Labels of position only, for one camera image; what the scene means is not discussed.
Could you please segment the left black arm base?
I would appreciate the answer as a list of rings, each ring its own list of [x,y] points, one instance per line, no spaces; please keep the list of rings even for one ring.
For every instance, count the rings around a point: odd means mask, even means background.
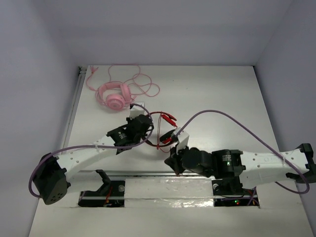
[[[125,180],[111,180],[104,170],[95,171],[103,184],[95,191],[82,191],[79,207],[124,207]]]

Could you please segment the red black headphones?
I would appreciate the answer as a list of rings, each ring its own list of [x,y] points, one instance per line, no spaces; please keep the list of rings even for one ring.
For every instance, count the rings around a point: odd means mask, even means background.
[[[152,143],[151,141],[147,140],[146,144],[151,147],[156,148],[157,150],[162,151],[164,147],[169,147],[170,145],[173,144],[172,133],[175,129],[178,128],[177,123],[176,123],[177,119],[170,113],[163,112],[163,111],[150,112],[150,115],[159,115],[158,128],[157,128],[157,141],[155,143]],[[161,130],[162,120],[164,120],[165,122],[167,122],[169,125],[172,126],[172,129],[170,131],[167,131],[164,134],[162,134],[162,130]]]

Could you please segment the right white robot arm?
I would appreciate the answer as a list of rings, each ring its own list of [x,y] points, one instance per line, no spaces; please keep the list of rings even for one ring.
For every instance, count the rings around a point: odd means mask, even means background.
[[[309,143],[292,151],[251,153],[240,150],[218,150],[208,153],[197,148],[173,148],[164,161],[175,174],[188,170],[203,177],[229,180],[233,194],[258,185],[293,179],[297,183],[316,181],[314,152]]]

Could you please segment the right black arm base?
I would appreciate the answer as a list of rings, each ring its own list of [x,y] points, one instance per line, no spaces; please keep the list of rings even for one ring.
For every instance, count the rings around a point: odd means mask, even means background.
[[[215,207],[260,206],[256,188],[243,188],[238,177],[212,180],[212,188]]]

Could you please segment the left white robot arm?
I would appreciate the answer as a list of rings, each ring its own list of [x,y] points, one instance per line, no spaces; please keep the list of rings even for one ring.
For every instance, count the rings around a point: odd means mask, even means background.
[[[152,118],[139,115],[109,131],[91,145],[78,145],[44,155],[31,174],[29,188],[35,186],[46,205],[62,199],[72,188],[71,178],[86,167],[145,143],[154,128]]]

